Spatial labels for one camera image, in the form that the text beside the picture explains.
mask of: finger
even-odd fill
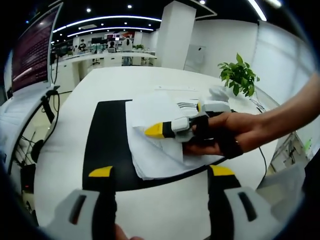
[[[218,116],[214,116],[214,117],[210,117],[208,119],[208,125],[210,128],[219,128],[219,127],[223,127],[226,124],[227,118],[228,118],[229,114],[224,112],[221,113]],[[196,125],[194,125],[192,127],[192,130],[195,131],[197,128]]]
[[[183,152],[188,155],[221,155],[219,145],[215,143],[213,146],[201,146],[197,144],[186,144]]]
[[[116,240],[129,240],[127,236],[125,235],[124,231],[122,228],[116,224],[115,225],[115,239]]]
[[[134,236],[134,237],[130,238],[130,240],[144,240],[144,239],[141,237],[138,237],[138,236]]]

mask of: white pillar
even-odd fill
[[[80,45],[80,37],[79,36],[77,36],[77,37],[74,37],[73,38],[73,46],[79,46]]]
[[[143,33],[139,32],[139,31],[136,31],[134,33],[134,40],[133,40],[134,45],[139,45],[142,43],[142,35],[143,35]]]
[[[156,47],[158,66],[184,69],[196,11],[178,1],[164,8]]]

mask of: white cloth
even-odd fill
[[[221,156],[212,155],[184,156],[182,144],[175,139],[155,139],[144,135],[143,129],[156,123],[197,114],[197,101],[188,101],[194,103],[193,110],[189,106],[183,107],[181,103],[180,99],[174,101],[164,92],[139,96],[126,102],[128,143],[136,173],[143,180],[173,177],[221,159]]]
[[[132,47],[133,47],[132,41],[129,38],[123,40],[121,47],[123,52],[132,51]]]

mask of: yellow cap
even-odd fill
[[[90,172],[89,177],[94,177],[94,178],[109,177],[111,169],[112,169],[112,166],[98,168]]]
[[[215,166],[215,165],[210,165],[210,167],[213,170],[213,175],[214,176],[228,176],[228,175],[235,175],[235,173],[230,170],[227,167],[223,166]]]
[[[163,139],[165,138],[163,134],[163,125],[163,122],[157,123],[145,130],[144,134],[151,138]]]

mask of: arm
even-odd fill
[[[313,74],[303,89],[285,104],[260,115],[261,137],[270,142],[298,130],[320,115],[320,76]]]
[[[271,111],[252,115],[222,113],[209,119],[210,128],[226,127],[235,133],[243,152],[249,152],[283,137],[313,121],[320,115],[320,76],[315,73],[303,89],[285,104]],[[184,145],[184,153],[223,155],[217,143],[211,146]]]

